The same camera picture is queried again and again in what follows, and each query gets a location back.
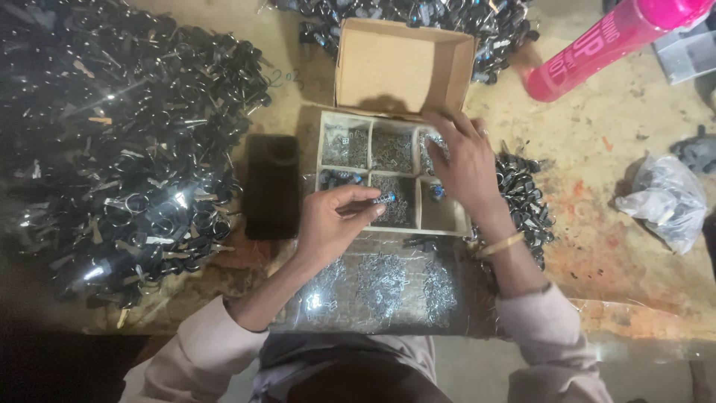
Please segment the clear plastic sheet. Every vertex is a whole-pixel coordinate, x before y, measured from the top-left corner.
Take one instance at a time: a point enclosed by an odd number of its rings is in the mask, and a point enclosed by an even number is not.
[[[345,272],[336,273],[336,265],[321,271],[317,281],[307,284],[286,304],[285,321],[273,323],[271,330],[466,334],[470,315],[463,302],[460,270],[453,249],[454,242],[462,241],[440,237],[438,251],[422,252],[403,248],[409,237],[400,233],[361,232],[341,257]],[[365,290],[361,277],[369,275],[361,264],[364,259],[374,259],[376,254],[396,255],[405,268],[400,306],[395,311],[380,308],[387,307],[385,303],[370,306],[366,299],[359,297]],[[431,278],[426,274],[426,265],[436,262],[445,269],[444,276],[437,279],[443,285],[443,298],[455,301],[453,307],[439,313],[428,308],[425,296],[426,280]]]
[[[304,175],[303,179],[304,194],[310,194],[315,189],[315,175]],[[406,240],[415,242],[406,245]],[[286,304],[286,315],[272,323],[271,330],[467,334],[472,298],[466,298],[463,292],[485,282],[475,280],[480,273],[474,267],[460,264],[465,261],[463,253],[464,243],[459,237],[363,231],[336,262],[296,293]],[[377,295],[375,290],[366,293],[370,267],[362,263],[374,261],[380,254],[395,255],[393,258],[400,261],[400,279],[390,279],[392,285],[402,286],[397,293],[400,304],[392,304],[393,311],[385,309],[385,301],[373,304],[361,298],[361,294]],[[494,318],[487,322],[494,326]]]

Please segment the finger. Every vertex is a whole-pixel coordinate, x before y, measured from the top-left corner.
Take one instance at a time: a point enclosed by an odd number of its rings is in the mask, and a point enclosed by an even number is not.
[[[340,206],[336,209],[336,212],[340,214],[343,218],[346,218],[348,214],[355,215],[358,212],[362,212],[363,210],[367,209],[368,207],[371,207],[373,205],[372,200],[363,200],[363,201],[351,201],[350,203]]]
[[[470,122],[473,124],[475,131],[478,132],[478,135],[480,136],[480,138],[487,141],[488,146],[489,146],[490,145],[490,134],[488,133],[487,122],[485,122],[485,119],[477,118],[477,119],[472,119]]]
[[[448,174],[448,159],[445,157],[445,152],[432,140],[426,140],[427,143],[427,154],[432,160],[432,168],[435,170],[435,175],[440,179],[447,178]]]
[[[327,195],[330,198],[331,208],[337,209],[350,202],[375,199],[380,196],[380,190],[368,186],[343,185],[329,190]]]
[[[426,112],[423,115],[423,118],[430,122],[440,133],[442,138],[445,139],[445,142],[447,142],[448,146],[450,143],[455,143],[460,140],[460,133],[458,133],[458,130],[455,128],[455,125],[453,122],[451,122],[449,119],[447,119],[445,116],[429,111]]]
[[[373,222],[374,219],[380,217],[380,215],[384,212],[385,204],[378,203],[356,214],[355,217],[346,220],[353,236],[358,235],[358,232],[361,232],[365,226]]]
[[[453,115],[453,123],[455,127],[467,138],[478,138],[478,132],[475,130],[468,116],[462,112]]]

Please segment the gray object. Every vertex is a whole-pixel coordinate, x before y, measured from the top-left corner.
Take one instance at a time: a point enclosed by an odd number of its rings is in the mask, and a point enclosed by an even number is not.
[[[671,85],[716,71],[716,31],[707,22],[687,32],[676,29],[653,45]]]
[[[716,135],[706,134],[706,127],[703,125],[699,126],[696,137],[674,144],[669,151],[694,172],[716,172]]]

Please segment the wooden table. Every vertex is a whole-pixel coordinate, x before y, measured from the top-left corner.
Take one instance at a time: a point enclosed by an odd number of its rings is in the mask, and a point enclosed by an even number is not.
[[[257,14],[257,4],[249,0],[130,3],[156,14],[170,11],[180,24],[233,32],[263,50],[275,66],[265,71],[273,81],[274,103],[251,116],[251,132],[295,134],[301,171],[315,169],[320,113],[333,101],[334,63],[317,46],[299,45],[301,16],[268,9]],[[542,9],[531,11],[542,20],[536,49],[544,57],[556,54],[599,18],[593,4],[586,13],[552,16],[558,10],[555,3],[543,0]],[[703,238],[691,252],[676,255],[613,207],[615,195],[630,189],[647,150],[666,153],[675,141],[695,135],[698,124],[715,131],[714,112],[693,82],[670,87],[647,47],[549,104],[530,99],[516,71],[506,70],[497,85],[471,85],[464,111],[487,120],[493,146],[504,140],[512,152],[545,161],[536,182],[557,216],[557,239],[545,247],[546,274],[579,309],[590,338],[603,341],[604,356],[614,350],[606,347],[609,343],[633,346],[635,340],[662,341],[666,350],[681,349],[682,356],[712,349],[708,342],[716,341],[716,282]],[[233,156],[239,159],[242,153],[239,147]],[[713,203],[716,179],[700,178]],[[168,278],[157,295],[132,309],[121,331],[173,333],[215,295],[240,295],[260,282],[291,251],[290,242],[248,242],[240,233],[232,243],[238,250],[220,255],[210,267]],[[489,293],[478,291],[470,298],[474,319],[480,320],[471,321],[467,333],[494,335]],[[98,310],[89,321],[68,318],[66,325],[88,333],[113,332],[117,316],[113,310]]]

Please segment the person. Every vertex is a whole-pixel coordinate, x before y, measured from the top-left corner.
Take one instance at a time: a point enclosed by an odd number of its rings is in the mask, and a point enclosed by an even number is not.
[[[428,144],[435,174],[491,245],[500,321],[529,364],[511,375],[508,401],[612,402],[578,313],[518,242],[496,184],[484,120],[462,113],[425,118],[450,152],[448,160],[437,144]],[[230,378],[258,357],[252,402],[449,402],[436,386],[429,336],[267,330],[289,298],[385,211],[383,204],[366,203],[379,195],[354,185],[308,196],[293,256],[243,298],[220,296],[181,323],[146,368],[142,391],[131,401],[214,402]]]

